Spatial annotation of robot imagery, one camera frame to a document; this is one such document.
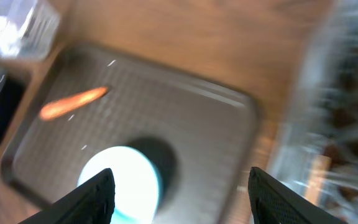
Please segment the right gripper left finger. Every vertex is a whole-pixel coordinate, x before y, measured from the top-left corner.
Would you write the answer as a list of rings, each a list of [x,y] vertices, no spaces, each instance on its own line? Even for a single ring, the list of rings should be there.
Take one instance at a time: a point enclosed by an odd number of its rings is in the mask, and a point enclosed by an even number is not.
[[[114,197],[114,176],[107,168],[20,224],[110,224]]]

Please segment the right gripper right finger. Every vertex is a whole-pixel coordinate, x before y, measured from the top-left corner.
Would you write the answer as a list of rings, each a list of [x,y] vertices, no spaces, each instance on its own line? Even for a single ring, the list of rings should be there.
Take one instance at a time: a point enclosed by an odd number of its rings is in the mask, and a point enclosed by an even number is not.
[[[345,224],[258,167],[250,169],[248,194],[255,224]]]

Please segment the light blue rice bowl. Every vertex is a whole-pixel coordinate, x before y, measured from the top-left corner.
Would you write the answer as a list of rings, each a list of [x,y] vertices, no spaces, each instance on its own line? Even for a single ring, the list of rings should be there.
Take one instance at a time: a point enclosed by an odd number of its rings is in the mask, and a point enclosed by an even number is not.
[[[77,185],[107,168],[115,182],[111,223],[151,224],[163,190],[157,166],[137,149],[114,146],[98,152],[85,164]]]

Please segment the orange carrot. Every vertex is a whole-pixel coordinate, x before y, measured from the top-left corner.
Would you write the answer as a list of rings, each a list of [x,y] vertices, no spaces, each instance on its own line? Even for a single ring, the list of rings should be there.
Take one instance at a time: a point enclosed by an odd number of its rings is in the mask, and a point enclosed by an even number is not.
[[[77,93],[59,100],[51,101],[42,107],[39,118],[50,121],[71,111],[81,108],[93,101],[102,98],[109,91],[109,87],[101,86]]]

